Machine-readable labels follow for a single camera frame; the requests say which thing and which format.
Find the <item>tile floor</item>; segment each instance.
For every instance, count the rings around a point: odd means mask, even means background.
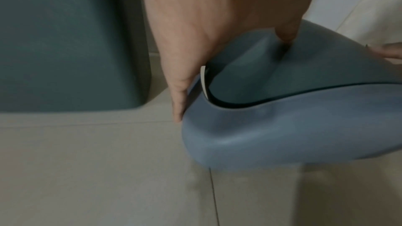
[[[339,31],[402,41],[401,13],[402,0],[362,0]],[[187,156],[157,58],[152,67],[152,99],[138,110],[0,114],[0,225],[402,225],[402,152],[209,172]]]

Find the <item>hand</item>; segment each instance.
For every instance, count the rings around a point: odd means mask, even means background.
[[[180,122],[187,89],[205,65],[234,37],[275,28],[284,42],[297,35],[311,0],[144,0],[161,65]]]
[[[368,45],[368,48],[375,54],[393,59],[402,59],[402,42],[394,44],[384,44],[381,46]]]

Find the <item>white sticker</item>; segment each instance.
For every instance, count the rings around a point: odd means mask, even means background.
[[[204,91],[204,95],[205,95],[206,99],[209,100],[208,95],[206,93],[206,85],[205,85],[205,65],[201,66],[200,79],[201,79],[202,91]]]

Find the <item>gray-blue plastic object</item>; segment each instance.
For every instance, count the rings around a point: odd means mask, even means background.
[[[358,43],[304,21],[286,47],[242,35],[207,64],[182,136],[217,170],[362,159],[402,148],[402,75]]]

